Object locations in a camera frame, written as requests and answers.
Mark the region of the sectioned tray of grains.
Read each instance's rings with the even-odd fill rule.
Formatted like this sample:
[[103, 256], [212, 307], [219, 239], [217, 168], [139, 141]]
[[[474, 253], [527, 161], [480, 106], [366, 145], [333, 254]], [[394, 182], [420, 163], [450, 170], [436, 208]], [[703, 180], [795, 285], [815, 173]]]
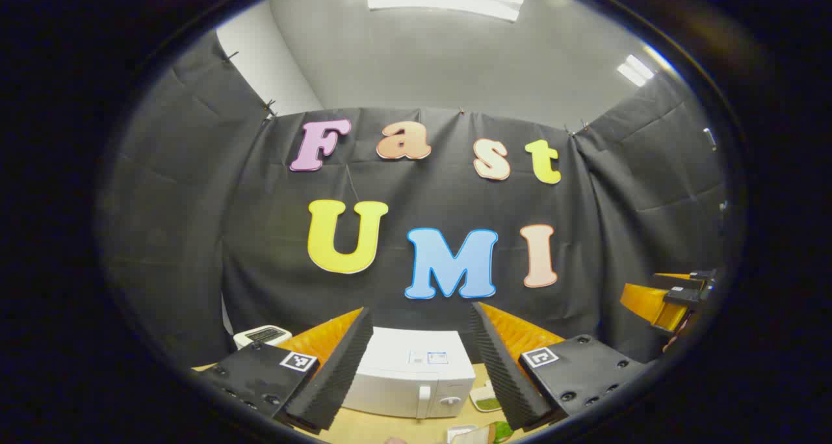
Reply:
[[482, 413], [490, 413], [502, 409], [499, 400], [497, 400], [493, 385], [491, 385], [491, 381], [484, 382], [484, 385], [481, 385], [481, 387], [472, 388], [469, 393], [469, 398], [474, 408]]

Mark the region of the white microwave oven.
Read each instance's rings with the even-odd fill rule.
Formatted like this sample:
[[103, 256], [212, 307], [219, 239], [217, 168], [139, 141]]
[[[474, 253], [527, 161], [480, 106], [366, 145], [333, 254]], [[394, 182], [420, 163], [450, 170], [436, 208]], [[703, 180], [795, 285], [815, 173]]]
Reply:
[[377, 326], [342, 406], [412, 419], [455, 417], [475, 379], [458, 332]]

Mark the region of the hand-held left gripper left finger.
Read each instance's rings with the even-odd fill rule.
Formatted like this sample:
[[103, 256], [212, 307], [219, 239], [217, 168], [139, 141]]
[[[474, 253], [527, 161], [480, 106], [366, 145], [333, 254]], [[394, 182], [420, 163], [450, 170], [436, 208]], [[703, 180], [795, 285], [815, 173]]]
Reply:
[[371, 337], [362, 307], [279, 345], [250, 341], [198, 374], [252, 413], [319, 434], [342, 408]]

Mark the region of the white toaster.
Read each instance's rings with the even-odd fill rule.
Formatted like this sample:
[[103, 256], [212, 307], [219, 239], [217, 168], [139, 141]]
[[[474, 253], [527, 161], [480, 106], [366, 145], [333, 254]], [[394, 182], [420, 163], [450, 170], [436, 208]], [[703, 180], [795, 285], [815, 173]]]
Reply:
[[279, 328], [279, 326], [264, 325], [243, 332], [237, 332], [233, 335], [233, 340], [237, 349], [240, 350], [252, 343], [279, 346], [291, 340], [292, 337], [293, 334], [290, 331]]

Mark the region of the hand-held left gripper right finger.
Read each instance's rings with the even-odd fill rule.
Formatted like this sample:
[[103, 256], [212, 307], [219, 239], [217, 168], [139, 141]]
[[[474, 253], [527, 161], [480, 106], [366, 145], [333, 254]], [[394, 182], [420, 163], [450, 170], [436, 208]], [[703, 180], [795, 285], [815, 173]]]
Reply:
[[471, 332], [508, 425], [532, 431], [608, 402], [651, 364], [588, 334], [561, 338], [482, 302]]

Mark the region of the black backdrop cloth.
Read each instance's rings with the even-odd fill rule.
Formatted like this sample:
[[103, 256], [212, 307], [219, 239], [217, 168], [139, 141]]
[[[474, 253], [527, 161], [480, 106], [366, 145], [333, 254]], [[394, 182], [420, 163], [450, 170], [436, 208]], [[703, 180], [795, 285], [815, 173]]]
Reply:
[[469, 300], [404, 295], [415, 228], [452, 251], [497, 234], [488, 304], [637, 361], [660, 338], [627, 282], [722, 263], [725, 178], [705, 117], [659, 74], [573, 136], [482, 112], [351, 107], [265, 120], [200, 38], [149, 89], [97, 197], [102, 261], [131, 316], [185, 367], [231, 333], [293, 333], [367, 307], [379, 328], [456, 330]]

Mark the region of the toast sandwich with lettuce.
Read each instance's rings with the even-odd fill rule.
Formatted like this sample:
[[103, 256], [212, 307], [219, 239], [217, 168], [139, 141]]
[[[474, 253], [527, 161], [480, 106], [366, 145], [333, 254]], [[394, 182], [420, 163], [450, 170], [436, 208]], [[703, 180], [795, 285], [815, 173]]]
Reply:
[[455, 435], [450, 444], [505, 444], [514, 432], [507, 421], [494, 421], [473, 431]]

